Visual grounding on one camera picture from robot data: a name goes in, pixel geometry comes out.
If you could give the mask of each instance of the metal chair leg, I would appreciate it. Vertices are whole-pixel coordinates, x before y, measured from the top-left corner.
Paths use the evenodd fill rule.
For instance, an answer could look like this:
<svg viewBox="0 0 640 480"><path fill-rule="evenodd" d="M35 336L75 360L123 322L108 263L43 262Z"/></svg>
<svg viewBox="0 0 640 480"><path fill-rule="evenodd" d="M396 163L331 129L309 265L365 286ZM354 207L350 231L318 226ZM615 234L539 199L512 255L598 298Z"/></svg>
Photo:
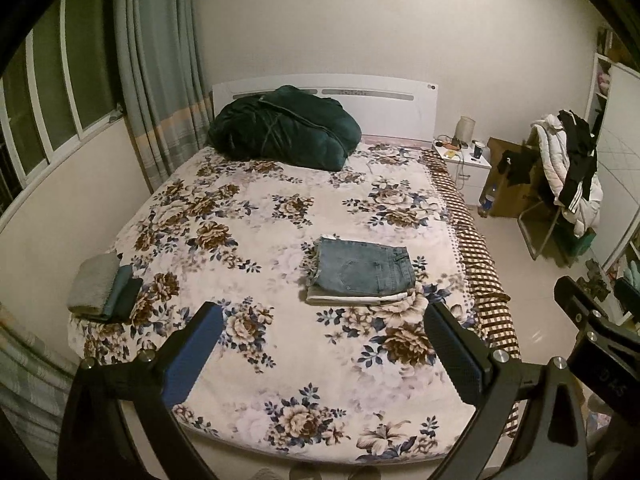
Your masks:
<svg viewBox="0 0 640 480"><path fill-rule="evenodd" d="M531 240L531 234L529 233L529 230L527 229L527 226L524 224L524 215L526 215L526 213L533 211L535 208L537 208L540 204L543 204L544 202L542 200L540 200L539 202L535 203L533 206L525 209L522 213L520 213L518 215L518 226L520 227L520 230L522 231L522 237L524 238L524 241L527 245L527 249L529 250L529 254L532 257L532 259L535 261L537 259L538 256L540 256L540 253L542 253L542 251L545 249L546 243L549 241L549 238L551 238L551 233L554 230L554 227L556 227L556 223L558 222L558 217L560 216L560 208L557 207L556 208L556 214L554 216L553 221L551 222L551 227L549 228L549 231L546 232L545 235L545 239L542 241L542 245L540 245L540 248L535 249L533 247L533 241Z"/></svg>

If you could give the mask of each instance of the denim shorts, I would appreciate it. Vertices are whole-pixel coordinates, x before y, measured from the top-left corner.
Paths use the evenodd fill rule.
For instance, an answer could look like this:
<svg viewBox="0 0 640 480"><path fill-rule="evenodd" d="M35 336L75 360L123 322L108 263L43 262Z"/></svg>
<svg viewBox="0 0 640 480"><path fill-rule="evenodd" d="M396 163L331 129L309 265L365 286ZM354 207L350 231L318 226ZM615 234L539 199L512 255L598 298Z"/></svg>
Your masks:
<svg viewBox="0 0 640 480"><path fill-rule="evenodd" d="M311 283L343 296L389 296L412 288L415 273L406 247L320 238Z"/></svg>

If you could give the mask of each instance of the gray folded sweater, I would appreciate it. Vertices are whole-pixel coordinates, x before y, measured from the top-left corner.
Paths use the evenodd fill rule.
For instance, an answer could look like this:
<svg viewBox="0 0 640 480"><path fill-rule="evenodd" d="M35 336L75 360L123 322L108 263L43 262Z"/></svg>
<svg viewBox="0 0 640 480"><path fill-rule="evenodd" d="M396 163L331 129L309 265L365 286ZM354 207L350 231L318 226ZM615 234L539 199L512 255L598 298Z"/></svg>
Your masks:
<svg viewBox="0 0 640 480"><path fill-rule="evenodd" d="M100 316L119 267L120 259L115 252L98 254L83 262L66 300L68 309L74 314Z"/></svg>

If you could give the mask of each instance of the screw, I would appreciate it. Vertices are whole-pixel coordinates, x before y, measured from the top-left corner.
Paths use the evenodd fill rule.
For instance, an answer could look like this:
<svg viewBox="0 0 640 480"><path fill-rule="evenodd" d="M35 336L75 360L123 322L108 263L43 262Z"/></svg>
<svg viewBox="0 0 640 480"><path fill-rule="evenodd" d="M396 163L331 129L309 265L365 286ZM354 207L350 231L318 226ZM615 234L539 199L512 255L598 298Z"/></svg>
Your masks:
<svg viewBox="0 0 640 480"><path fill-rule="evenodd" d="M556 356L553 358L553 362L556 365L556 368L560 370L564 370L566 368L566 361L563 357Z"/></svg>
<svg viewBox="0 0 640 480"><path fill-rule="evenodd" d="M505 363L509 360L509 354L504 350L496 350L494 351L494 359L499 363Z"/></svg>
<svg viewBox="0 0 640 480"><path fill-rule="evenodd" d="M93 357L87 357L80 361L80 367L82 370L91 370L95 365L97 365L97 361Z"/></svg>
<svg viewBox="0 0 640 480"><path fill-rule="evenodd" d="M140 359L143 363L150 363L156 358L155 350L140 350L138 352L138 359Z"/></svg>

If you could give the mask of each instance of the striped curtain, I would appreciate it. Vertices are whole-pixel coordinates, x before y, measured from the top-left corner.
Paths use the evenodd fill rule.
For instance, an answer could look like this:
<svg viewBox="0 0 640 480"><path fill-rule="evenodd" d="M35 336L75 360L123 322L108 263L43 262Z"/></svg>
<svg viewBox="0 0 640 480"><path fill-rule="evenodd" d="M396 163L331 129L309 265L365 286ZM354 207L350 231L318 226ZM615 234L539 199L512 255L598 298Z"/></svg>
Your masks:
<svg viewBox="0 0 640 480"><path fill-rule="evenodd" d="M54 460L76 366L0 304L0 406L36 459Z"/></svg>
<svg viewBox="0 0 640 480"><path fill-rule="evenodd" d="M114 0L127 116L157 189L204 147L213 120L194 33L195 0Z"/></svg>

